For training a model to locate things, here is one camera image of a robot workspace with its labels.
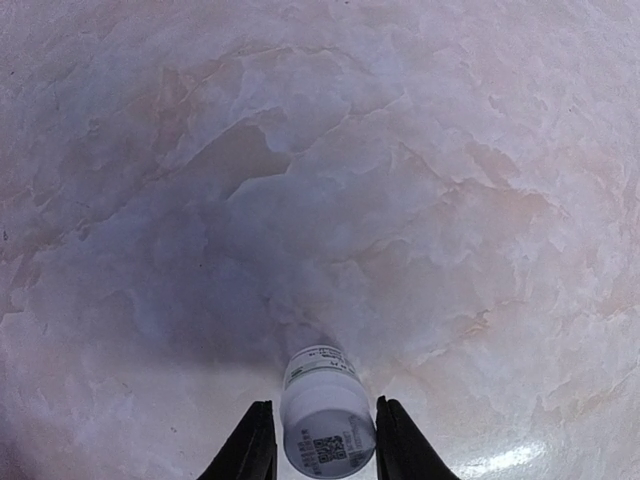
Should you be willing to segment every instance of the marble surface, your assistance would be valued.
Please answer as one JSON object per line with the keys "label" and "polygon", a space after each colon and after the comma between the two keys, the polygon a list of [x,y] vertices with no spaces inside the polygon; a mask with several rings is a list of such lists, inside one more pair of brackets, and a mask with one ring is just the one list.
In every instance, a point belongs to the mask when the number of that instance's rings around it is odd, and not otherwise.
{"label": "marble surface", "polygon": [[196,478],[326,338],[463,479],[640,478],[639,18],[2,2],[0,478]]}

